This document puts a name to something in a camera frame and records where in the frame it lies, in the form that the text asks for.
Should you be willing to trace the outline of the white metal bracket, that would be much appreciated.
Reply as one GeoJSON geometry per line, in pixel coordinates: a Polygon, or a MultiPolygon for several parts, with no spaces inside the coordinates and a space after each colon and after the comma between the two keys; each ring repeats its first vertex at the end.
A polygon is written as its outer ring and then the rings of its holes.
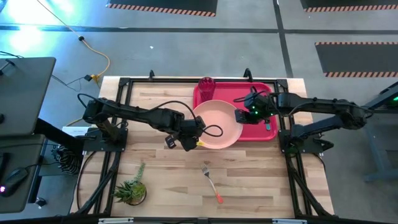
{"type": "Polygon", "coordinates": [[[308,224],[306,220],[274,218],[272,224],[308,224]]]}
{"type": "Polygon", "coordinates": [[[133,217],[100,218],[98,224],[128,224],[134,223],[133,217]]]}

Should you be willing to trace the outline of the black desk support bar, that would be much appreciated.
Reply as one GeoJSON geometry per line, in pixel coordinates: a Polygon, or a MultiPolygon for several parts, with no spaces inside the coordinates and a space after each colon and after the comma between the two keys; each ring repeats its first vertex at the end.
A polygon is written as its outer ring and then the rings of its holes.
{"type": "Polygon", "coordinates": [[[47,139],[66,147],[76,155],[81,155],[83,152],[82,140],[63,132],[40,118],[36,121],[34,134],[42,134],[47,139]]]}

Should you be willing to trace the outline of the dark desk surface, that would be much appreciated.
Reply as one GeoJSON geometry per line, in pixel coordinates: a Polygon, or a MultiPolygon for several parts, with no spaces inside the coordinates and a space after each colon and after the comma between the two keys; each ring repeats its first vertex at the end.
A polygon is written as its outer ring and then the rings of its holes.
{"type": "Polygon", "coordinates": [[[25,209],[44,143],[43,135],[0,139],[0,214],[18,213],[25,209]],[[25,169],[27,175],[19,186],[10,189],[6,179],[19,168],[25,169]],[[8,191],[13,191],[13,194],[6,197],[8,191]]]}

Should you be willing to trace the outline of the grey metal stand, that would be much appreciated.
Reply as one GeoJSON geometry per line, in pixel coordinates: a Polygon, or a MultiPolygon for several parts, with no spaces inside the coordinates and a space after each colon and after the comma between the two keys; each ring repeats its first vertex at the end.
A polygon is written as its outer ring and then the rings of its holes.
{"type": "MultiPolygon", "coordinates": [[[[366,103],[364,107],[373,111],[374,114],[393,114],[398,116],[398,82],[382,90],[375,99],[366,103]]],[[[388,159],[387,149],[377,145],[386,137],[382,134],[376,134],[374,126],[370,127],[370,125],[364,127],[364,132],[369,140],[372,157],[377,168],[376,172],[365,175],[364,181],[398,179],[398,168],[392,168],[388,159]]]]}

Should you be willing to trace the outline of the potted green succulent plant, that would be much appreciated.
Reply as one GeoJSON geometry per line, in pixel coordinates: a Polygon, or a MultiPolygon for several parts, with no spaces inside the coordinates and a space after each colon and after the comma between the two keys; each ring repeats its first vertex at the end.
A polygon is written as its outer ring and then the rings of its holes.
{"type": "Polygon", "coordinates": [[[146,186],[141,182],[146,164],[139,166],[136,176],[132,180],[125,180],[115,186],[113,197],[117,203],[125,203],[131,206],[139,205],[147,195],[146,186]]]}

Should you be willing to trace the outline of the grey desk panel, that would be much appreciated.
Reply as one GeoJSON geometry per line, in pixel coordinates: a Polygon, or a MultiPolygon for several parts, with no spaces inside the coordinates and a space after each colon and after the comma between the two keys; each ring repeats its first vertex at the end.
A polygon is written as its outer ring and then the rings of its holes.
{"type": "Polygon", "coordinates": [[[0,58],[0,138],[32,134],[54,57],[0,58]]]}

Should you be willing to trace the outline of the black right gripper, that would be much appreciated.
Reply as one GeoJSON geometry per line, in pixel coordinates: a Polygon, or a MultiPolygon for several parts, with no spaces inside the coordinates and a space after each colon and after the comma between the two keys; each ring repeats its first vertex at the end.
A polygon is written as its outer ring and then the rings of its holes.
{"type": "Polygon", "coordinates": [[[251,124],[269,124],[270,117],[279,113],[273,97],[269,95],[250,93],[244,98],[243,103],[248,111],[234,111],[237,123],[249,124],[250,120],[251,124]]]}

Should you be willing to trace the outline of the red translucent cup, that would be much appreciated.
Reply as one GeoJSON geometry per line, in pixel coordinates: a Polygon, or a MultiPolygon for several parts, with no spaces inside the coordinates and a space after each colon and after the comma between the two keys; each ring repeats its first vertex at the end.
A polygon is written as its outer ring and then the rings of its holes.
{"type": "Polygon", "coordinates": [[[203,77],[198,82],[202,102],[212,100],[216,88],[216,82],[211,77],[203,77]]]}

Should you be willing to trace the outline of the black computer mouse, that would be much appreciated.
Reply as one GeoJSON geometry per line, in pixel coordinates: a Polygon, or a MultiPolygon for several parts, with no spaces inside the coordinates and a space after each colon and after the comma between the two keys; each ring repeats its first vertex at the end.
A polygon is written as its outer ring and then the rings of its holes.
{"type": "Polygon", "coordinates": [[[28,175],[29,172],[26,168],[20,167],[12,171],[0,185],[0,196],[10,197],[15,193],[28,175]]]}

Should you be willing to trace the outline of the black floor mat striped edge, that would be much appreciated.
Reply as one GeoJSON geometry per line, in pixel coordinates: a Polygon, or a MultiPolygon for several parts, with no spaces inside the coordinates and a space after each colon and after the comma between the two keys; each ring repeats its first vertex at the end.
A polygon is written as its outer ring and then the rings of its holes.
{"type": "Polygon", "coordinates": [[[398,0],[300,0],[305,12],[398,10],[398,0]]]}
{"type": "Polygon", "coordinates": [[[110,9],[215,17],[218,0],[108,0],[110,9]]]}
{"type": "Polygon", "coordinates": [[[328,78],[398,77],[398,42],[317,42],[328,78]]]}

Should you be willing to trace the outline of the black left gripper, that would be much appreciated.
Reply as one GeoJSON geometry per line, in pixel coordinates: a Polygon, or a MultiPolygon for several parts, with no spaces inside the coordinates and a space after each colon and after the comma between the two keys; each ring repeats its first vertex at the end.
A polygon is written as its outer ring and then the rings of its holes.
{"type": "MultiPolygon", "coordinates": [[[[201,119],[198,121],[195,119],[188,119],[180,123],[177,139],[182,140],[182,147],[186,152],[197,147],[199,142],[198,138],[203,134],[205,127],[206,125],[201,119]]],[[[165,143],[169,149],[173,149],[177,146],[172,135],[165,138],[165,143]]]]}

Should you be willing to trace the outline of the red plastic tray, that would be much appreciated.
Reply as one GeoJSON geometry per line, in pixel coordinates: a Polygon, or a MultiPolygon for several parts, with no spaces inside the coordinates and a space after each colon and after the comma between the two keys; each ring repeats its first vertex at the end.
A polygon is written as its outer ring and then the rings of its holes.
{"type": "MultiPolygon", "coordinates": [[[[213,100],[221,100],[234,105],[237,109],[246,110],[243,102],[234,103],[233,100],[244,97],[250,93],[250,88],[254,86],[262,94],[272,93],[270,85],[260,82],[217,82],[213,100]]],[[[266,130],[266,124],[244,124],[239,141],[271,141],[277,136],[278,125],[276,116],[270,118],[271,130],[266,130]]]]}

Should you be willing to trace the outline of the peach round plate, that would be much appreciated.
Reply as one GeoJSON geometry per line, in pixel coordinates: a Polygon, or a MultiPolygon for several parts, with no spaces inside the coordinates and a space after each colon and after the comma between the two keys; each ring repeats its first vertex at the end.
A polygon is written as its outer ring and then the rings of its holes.
{"type": "Polygon", "coordinates": [[[243,125],[236,122],[235,110],[231,103],[221,100],[206,101],[195,107],[195,116],[200,116],[206,125],[198,145],[208,149],[224,149],[233,145],[243,131],[243,125]]]}

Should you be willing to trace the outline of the white paper label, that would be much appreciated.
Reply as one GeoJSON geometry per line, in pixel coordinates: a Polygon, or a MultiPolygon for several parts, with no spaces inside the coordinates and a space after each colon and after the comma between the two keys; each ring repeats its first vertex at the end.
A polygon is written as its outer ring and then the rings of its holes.
{"type": "Polygon", "coordinates": [[[83,126],[64,126],[62,131],[73,137],[84,136],[88,132],[89,127],[83,126]]]}

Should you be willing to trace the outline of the metal fork orange handle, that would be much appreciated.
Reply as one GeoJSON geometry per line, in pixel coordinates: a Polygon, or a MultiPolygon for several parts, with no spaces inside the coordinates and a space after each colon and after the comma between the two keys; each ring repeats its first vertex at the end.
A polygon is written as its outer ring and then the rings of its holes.
{"type": "Polygon", "coordinates": [[[223,198],[222,198],[222,196],[219,194],[219,192],[217,191],[217,189],[216,189],[216,187],[215,187],[215,185],[214,185],[212,179],[210,178],[210,171],[208,170],[207,166],[206,166],[205,164],[202,164],[202,165],[201,165],[201,170],[202,170],[204,176],[206,176],[207,179],[209,180],[209,182],[210,182],[210,184],[211,184],[211,187],[212,187],[212,189],[213,189],[213,191],[214,191],[214,193],[215,193],[215,197],[216,197],[216,199],[217,199],[217,202],[220,203],[220,204],[222,204],[222,203],[224,202],[224,201],[223,201],[223,198]]]}

